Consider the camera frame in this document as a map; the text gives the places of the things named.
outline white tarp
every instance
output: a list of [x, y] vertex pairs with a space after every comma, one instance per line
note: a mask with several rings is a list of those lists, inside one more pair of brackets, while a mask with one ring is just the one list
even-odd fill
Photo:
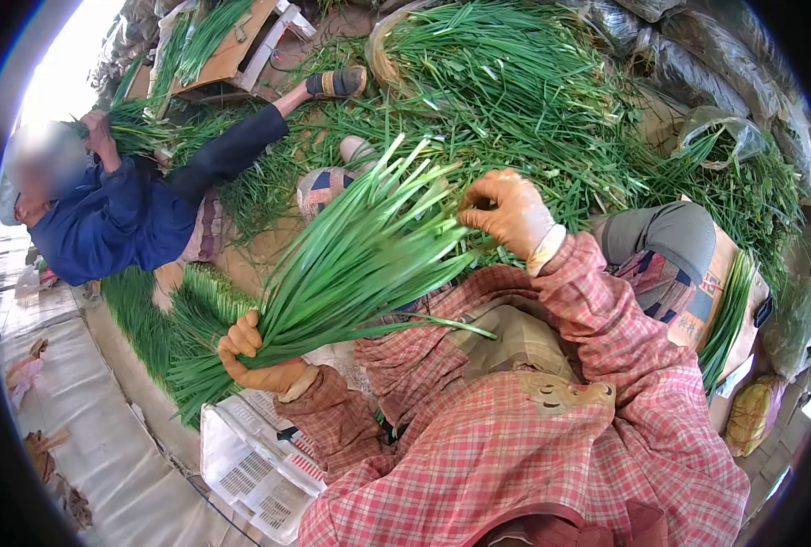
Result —
[[2, 377], [34, 341], [49, 340], [40, 376], [16, 421], [23, 436], [70, 433], [51, 454], [57, 473], [88, 500], [93, 526], [81, 539], [106, 547], [253, 545], [159, 453], [93, 343], [71, 290], [60, 282], [17, 302], [14, 290], [4, 289], [11, 268], [18, 273], [25, 267], [28, 239], [17, 244], [12, 234], [0, 237], [6, 238], [0, 242]]

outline white plastic crate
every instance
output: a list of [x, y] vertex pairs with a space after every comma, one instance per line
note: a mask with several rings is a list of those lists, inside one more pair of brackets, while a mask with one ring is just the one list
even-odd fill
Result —
[[323, 472], [301, 432], [275, 413], [271, 395], [245, 389], [201, 410], [201, 475], [232, 509], [270, 539], [287, 544], [323, 490]]

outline work glove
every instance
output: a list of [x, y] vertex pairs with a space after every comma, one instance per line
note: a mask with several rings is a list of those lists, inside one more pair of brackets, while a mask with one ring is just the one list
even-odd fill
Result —
[[217, 343], [217, 356], [220, 356], [226, 372], [238, 384], [245, 388], [271, 391], [278, 395], [281, 402], [289, 403], [311, 386], [318, 369], [301, 357], [266, 368], [250, 369], [244, 366], [236, 356], [244, 354], [256, 357], [257, 350], [263, 346], [263, 337], [257, 330], [258, 324], [257, 310], [251, 310], [238, 318], [229, 328], [228, 334]]
[[[496, 209], [487, 210], [491, 201]], [[566, 236], [533, 183], [514, 169], [491, 170], [469, 186], [458, 220], [492, 235], [526, 262], [532, 277], [557, 254]]]

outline blue jacket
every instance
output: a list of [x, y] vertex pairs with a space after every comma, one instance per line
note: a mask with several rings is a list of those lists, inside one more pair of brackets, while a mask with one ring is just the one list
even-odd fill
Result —
[[101, 279], [136, 265], [159, 268], [181, 255], [195, 226], [198, 207], [172, 193], [158, 172], [139, 170], [123, 156], [112, 173], [86, 169], [29, 229], [50, 269], [68, 284]]

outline plaid sleeve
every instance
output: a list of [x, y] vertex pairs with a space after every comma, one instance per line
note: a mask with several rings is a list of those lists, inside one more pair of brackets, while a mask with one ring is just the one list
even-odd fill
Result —
[[740, 515], [749, 481], [712, 428], [697, 355], [668, 341], [666, 325], [643, 314], [630, 284], [605, 266], [591, 235], [568, 235], [533, 283], [561, 336], [579, 345], [586, 380], [616, 386], [620, 429], [711, 478], [724, 492], [713, 501]]
[[295, 401], [276, 400], [275, 410], [312, 440], [327, 485], [364, 459], [382, 453], [381, 427], [365, 396], [349, 390], [331, 366], [321, 365], [311, 387]]

